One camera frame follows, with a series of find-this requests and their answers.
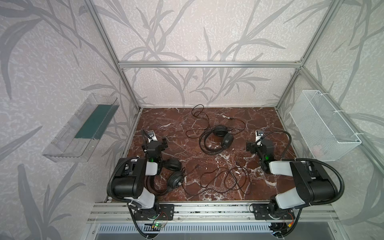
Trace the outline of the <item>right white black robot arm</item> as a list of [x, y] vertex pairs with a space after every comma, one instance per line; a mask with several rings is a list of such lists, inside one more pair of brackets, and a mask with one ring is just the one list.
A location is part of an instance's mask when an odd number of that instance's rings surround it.
[[246, 151], [257, 155], [265, 173], [288, 176], [294, 180], [292, 189], [272, 197], [268, 206], [271, 212], [331, 204], [345, 192], [343, 177], [325, 162], [308, 158], [277, 161], [273, 143], [262, 139], [247, 142]]

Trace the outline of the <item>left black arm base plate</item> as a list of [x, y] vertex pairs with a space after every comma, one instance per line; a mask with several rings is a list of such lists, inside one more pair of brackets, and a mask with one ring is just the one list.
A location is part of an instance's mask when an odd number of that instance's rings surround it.
[[171, 221], [174, 218], [175, 205], [174, 204], [159, 204], [154, 205], [151, 209], [135, 210], [134, 218], [137, 221], [158, 220]]

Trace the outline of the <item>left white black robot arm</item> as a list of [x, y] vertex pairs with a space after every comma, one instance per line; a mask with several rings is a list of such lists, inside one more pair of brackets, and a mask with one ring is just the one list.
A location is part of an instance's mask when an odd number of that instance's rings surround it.
[[145, 187], [146, 178], [159, 175], [163, 168], [162, 151], [167, 140], [150, 140], [144, 144], [145, 156], [121, 158], [107, 184], [107, 195], [138, 213], [157, 215], [160, 211], [156, 196]]

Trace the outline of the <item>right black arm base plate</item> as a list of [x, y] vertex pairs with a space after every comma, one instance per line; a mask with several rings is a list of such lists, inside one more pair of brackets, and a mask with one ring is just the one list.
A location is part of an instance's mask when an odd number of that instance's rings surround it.
[[295, 220], [293, 209], [280, 209], [273, 203], [256, 204], [249, 206], [250, 212], [254, 215], [255, 220]]

